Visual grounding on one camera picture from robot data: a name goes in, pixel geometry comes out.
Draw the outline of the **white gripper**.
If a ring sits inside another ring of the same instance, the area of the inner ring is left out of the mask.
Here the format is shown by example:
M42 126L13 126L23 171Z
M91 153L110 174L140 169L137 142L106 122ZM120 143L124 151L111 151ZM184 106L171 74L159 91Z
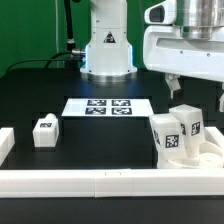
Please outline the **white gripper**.
M224 82L224 27L215 28L210 40L187 40L177 27L149 26L144 33L143 62L148 70L166 73L173 100L181 100L184 94L179 75ZM224 83L222 90L220 112L224 112Z

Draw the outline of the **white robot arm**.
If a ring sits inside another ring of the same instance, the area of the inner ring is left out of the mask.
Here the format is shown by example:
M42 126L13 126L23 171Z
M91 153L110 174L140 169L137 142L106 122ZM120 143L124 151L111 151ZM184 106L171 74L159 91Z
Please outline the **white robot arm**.
M137 71L127 41L127 1L90 0L91 40L81 71L105 81ZM224 0L163 0L144 12L143 63L165 74L171 92L180 76L217 81L224 112Z

